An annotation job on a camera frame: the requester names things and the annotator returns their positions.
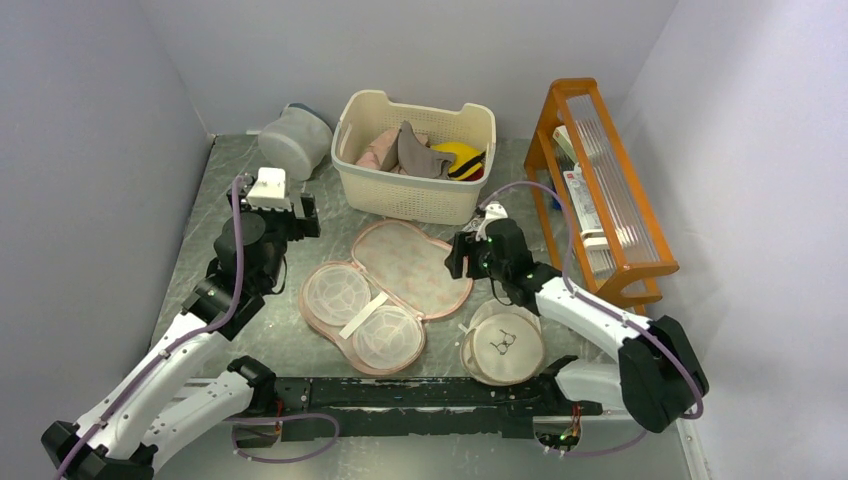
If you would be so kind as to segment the taupe grey bra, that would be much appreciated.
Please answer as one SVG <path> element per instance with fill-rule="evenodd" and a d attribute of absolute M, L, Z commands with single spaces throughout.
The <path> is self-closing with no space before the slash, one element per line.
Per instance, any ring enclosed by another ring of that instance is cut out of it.
<path fill-rule="evenodd" d="M 422 144 L 408 121 L 399 127 L 394 150 L 398 165 L 407 175 L 424 179 L 447 179 L 456 160 L 451 152 L 433 150 Z"/>

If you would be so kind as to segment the floral mesh laundry bag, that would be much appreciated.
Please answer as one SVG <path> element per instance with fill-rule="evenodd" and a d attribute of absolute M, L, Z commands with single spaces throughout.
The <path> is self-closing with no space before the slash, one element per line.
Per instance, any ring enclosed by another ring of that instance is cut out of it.
<path fill-rule="evenodd" d="M 444 264 L 450 251 L 408 222 L 375 222 L 350 260 L 325 262 L 303 282 L 301 316 L 359 372 L 395 374 L 423 352 L 426 323 L 451 316 L 471 294 L 472 280 L 453 278 Z"/>

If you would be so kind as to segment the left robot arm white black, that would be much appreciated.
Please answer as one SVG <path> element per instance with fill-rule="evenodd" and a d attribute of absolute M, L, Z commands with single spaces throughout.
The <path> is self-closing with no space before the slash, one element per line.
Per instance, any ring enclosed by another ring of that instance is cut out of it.
<path fill-rule="evenodd" d="M 56 421 L 41 443 L 58 479 L 150 479 L 180 450 L 224 420 L 277 409 L 276 375 L 243 356 L 199 392 L 175 396 L 282 292 L 287 244 L 317 238 L 313 195 L 229 196 L 233 215 L 216 239 L 207 274 L 160 341 L 102 401 L 76 421 Z"/>

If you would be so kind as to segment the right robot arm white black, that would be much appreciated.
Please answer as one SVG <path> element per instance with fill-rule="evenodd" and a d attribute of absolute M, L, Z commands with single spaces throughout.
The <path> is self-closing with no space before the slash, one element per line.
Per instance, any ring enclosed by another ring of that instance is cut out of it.
<path fill-rule="evenodd" d="M 618 407 L 653 433 L 703 415 L 709 384 L 682 325 L 668 315 L 628 312 L 535 260 L 514 220 L 456 232 L 445 266 L 454 279 L 500 284 L 509 305 L 564 325 L 614 359 L 612 365 L 571 360 L 556 368 L 539 389 L 548 412 L 565 413 L 576 402 Z"/>

